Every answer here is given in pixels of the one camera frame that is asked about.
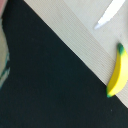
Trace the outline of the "pale green gripper finger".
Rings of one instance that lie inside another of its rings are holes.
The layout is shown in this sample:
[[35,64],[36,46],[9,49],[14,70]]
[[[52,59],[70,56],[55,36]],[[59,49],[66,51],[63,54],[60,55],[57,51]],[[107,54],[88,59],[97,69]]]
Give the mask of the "pale green gripper finger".
[[2,20],[0,19],[0,88],[2,87],[10,72],[10,68],[8,67],[9,60],[9,49],[2,28]]

